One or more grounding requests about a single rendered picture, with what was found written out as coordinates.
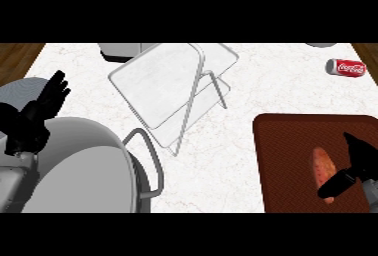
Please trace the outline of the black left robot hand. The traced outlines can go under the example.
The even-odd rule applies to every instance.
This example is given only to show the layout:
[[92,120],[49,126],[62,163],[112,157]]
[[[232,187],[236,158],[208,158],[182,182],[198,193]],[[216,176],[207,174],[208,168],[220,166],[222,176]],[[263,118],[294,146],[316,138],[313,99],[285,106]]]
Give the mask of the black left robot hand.
[[6,135],[6,155],[16,156],[22,152],[37,154],[43,150],[50,137],[45,121],[56,117],[70,92],[65,73],[58,70],[39,98],[27,103],[22,110],[0,102],[0,132]]

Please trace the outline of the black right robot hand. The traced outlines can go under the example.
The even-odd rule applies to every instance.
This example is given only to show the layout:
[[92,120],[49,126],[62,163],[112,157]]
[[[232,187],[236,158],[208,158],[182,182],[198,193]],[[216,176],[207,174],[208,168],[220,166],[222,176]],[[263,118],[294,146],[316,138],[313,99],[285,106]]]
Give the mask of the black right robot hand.
[[337,197],[356,183],[356,179],[378,181],[378,149],[350,133],[343,133],[349,145],[352,166],[341,169],[318,190],[318,196],[325,199]]

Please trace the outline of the orange sweet potato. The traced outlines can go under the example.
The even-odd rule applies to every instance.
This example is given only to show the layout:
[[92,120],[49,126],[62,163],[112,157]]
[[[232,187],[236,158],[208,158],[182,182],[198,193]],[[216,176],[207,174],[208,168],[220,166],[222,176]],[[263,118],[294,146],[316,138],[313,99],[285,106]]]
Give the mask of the orange sweet potato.
[[325,182],[337,173],[335,164],[324,148],[316,147],[312,154],[312,170],[316,188],[321,188]]

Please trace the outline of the brown tray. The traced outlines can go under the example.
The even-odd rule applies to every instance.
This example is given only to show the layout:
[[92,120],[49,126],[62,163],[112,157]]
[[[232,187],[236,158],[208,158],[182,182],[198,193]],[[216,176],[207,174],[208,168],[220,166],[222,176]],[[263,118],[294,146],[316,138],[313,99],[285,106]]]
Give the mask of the brown tray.
[[366,213],[362,186],[328,204],[318,197],[313,149],[322,148],[335,167],[350,166],[344,133],[378,148],[378,118],[368,115],[262,114],[253,121],[265,210],[269,213]]

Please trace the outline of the grey rounded object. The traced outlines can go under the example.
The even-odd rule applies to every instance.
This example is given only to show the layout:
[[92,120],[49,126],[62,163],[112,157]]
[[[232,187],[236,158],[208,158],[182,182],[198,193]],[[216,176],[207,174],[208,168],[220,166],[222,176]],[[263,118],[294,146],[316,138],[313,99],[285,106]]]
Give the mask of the grey rounded object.
[[0,87],[0,102],[21,110],[36,100],[45,89],[47,79],[31,77],[19,79]]

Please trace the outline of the large grey pot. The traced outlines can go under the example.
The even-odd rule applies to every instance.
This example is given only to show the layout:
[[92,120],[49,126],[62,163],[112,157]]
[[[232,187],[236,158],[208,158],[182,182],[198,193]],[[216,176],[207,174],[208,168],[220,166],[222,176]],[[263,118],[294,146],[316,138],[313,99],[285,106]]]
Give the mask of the large grey pot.
[[40,181],[27,213],[148,213],[164,187],[149,185],[143,166],[127,150],[136,128],[121,138],[101,123],[78,117],[46,122],[50,138],[39,154]]

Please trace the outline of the grey appliance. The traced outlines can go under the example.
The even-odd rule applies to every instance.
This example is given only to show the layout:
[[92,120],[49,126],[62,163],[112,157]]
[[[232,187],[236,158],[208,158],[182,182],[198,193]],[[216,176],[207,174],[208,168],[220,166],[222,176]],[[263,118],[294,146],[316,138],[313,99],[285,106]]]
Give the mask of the grey appliance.
[[108,62],[126,63],[154,43],[99,43],[101,55]]

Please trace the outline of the red soda can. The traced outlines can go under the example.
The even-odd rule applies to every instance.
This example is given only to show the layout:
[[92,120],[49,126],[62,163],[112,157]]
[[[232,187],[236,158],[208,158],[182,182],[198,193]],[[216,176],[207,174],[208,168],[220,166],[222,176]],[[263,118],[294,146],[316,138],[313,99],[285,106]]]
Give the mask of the red soda can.
[[358,78],[366,73],[366,65],[360,61],[329,59],[325,70],[329,75]]

